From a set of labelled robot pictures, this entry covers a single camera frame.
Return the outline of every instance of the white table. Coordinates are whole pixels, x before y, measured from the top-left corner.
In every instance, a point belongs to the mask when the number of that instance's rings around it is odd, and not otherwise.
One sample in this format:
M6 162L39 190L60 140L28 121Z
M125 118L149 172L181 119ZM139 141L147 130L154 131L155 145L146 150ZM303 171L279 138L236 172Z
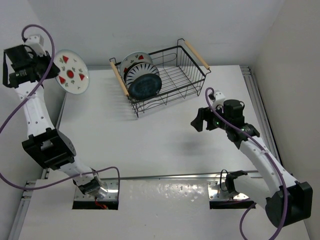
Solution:
M220 89L245 102L246 121L259 125L239 66L213 66L204 89ZM199 97L168 104L137 119L111 70L90 72L89 89L68 95L60 130L83 162L95 168L117 166L122 177L255 170L220 129L196 132L190 122L205 107ZM100 174L115 177L113 171ZM46 185L65 177L51 171ZM119 210L72 210L71 181L34 191L19 240L233 240L241 239L243 209L210 210L205 179L121 181ZM248 239L269 239L275 228L264 210L244 222ZM309 239L303 221L285 227L277 240Z
M88 90L67 95L60 131L88 166L117 166L122 177L255 170L224 131L198 133L190 125L198 108L207 106L205 89L214 87L227 99L243 101L245 120L260 130L240 67L212 66L211 70L200 96L156 107L139 118L112 70L91 71Z

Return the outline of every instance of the blue plate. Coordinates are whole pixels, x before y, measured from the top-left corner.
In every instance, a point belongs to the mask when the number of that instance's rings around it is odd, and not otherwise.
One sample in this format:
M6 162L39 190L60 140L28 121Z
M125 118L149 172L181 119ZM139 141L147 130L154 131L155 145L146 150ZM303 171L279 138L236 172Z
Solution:
M143 100L157 95L162 87L161 78L153 73L144 74L135 79L128 89L130 96Z

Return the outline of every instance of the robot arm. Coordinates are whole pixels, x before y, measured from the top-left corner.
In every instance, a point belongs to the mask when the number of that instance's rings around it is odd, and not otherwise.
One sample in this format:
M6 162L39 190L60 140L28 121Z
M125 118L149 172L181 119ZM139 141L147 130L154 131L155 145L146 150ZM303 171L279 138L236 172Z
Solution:
M15 72L9 75L9 82L8 76L4 76L3 84L14 88L21 102L35 88L48 67L50 56L44 51L43 42L40 35L32 35L27 38L25 45L4 50ZM59 72L59 68L52 65L47 79L56 77ZM28 98L23 105L28 137L22 142L23 149L44 169L59 170L68 176L92 172L76 156L71 140L53 126L45 104L44 88L39 87ZM102 187L97 173L74 177L73 182L83 194L103 199L108 193Z
M263 178L263 180L251 178L242 170L231 172L227 174L225 179L227 191L230 194L243 193L247 195L265 209L271 223L278 227L284 210L283 184L274 166L266 156L268 153L281 171L288 192L288 210L284 225L287 226L309 218L313 195L311 186L307 182L300 183L289 174L266 148L266 144L255 127L245 123L245 117L243 116L244 103L234 99L226 100L224 94L218 90L210 94L209 98L213 102L213 109L226 121L241 129L242 132L236 131L221 121L209 107L199 108L198 115L191 122L191 125L198 132L201 132L203 121L206 121L206 129L209 131L217 128L225 130L228 139L250 159ZM263 150L253 140L246 137L243 132L253 137L263 146Z

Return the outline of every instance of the red wire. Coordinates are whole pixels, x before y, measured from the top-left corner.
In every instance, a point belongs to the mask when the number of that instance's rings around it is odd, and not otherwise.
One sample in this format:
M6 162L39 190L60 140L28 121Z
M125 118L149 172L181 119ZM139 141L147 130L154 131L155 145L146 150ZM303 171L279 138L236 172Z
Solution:
M94 204L102 209L108 209L106 205L98 203L97 198L94 198Z

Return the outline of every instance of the black wire basket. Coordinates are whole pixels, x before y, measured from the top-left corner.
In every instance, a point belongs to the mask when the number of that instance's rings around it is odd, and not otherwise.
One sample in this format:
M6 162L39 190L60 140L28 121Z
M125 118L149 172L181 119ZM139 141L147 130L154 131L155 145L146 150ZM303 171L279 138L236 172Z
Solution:
M202 71L186 49L180 45L181 42L198 58L207 69L207 73ZM161 105L167 105L172 101L181 98L185 99L190 95L200 95L206 76L211 73L211 70L188 41L181 38L177 41L176 46L154 51L149 53L149 55L152 58L153 65L159 70L162 88L157 95L143 100L136 100L129 95L125 81L119 73L118 66L121 62L117 62L114 57L110 58L110 65L114 74L137 117L139 117L139 113L145 113L147 110Z

